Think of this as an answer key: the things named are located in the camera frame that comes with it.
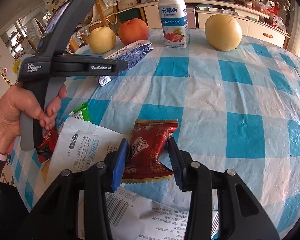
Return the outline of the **person's left hand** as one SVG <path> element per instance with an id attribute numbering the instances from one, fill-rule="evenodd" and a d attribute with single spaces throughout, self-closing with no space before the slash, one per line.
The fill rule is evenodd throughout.
<path id="1" fill-rule="evenodd" d="M 35 96 L 30 91 L 21 88 L 21 83 L 10 87 L 0 99 L 0 154 L 5 155 L 14 139 L 20 135 L 19 120 L 22 112 L 39 120 L 40 126 L 50 130 L 55 126 L 61 100 L 66 96 L 66 86 L 62 85 L 47 109 L 42 110 Z"/>

